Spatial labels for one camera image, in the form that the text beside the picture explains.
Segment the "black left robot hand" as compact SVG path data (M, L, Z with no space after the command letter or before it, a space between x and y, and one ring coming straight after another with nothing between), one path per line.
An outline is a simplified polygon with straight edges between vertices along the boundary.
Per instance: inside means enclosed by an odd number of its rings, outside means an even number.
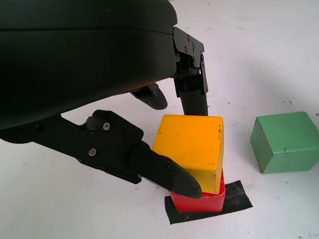
M167 78L186 115L206 116L204 45L176 24L167 0L1 1L1 139L34 142L128 182L145 178L199 199L198 181L114 112L96 110L81 125L62 117L125 93L163 110L158 81Z

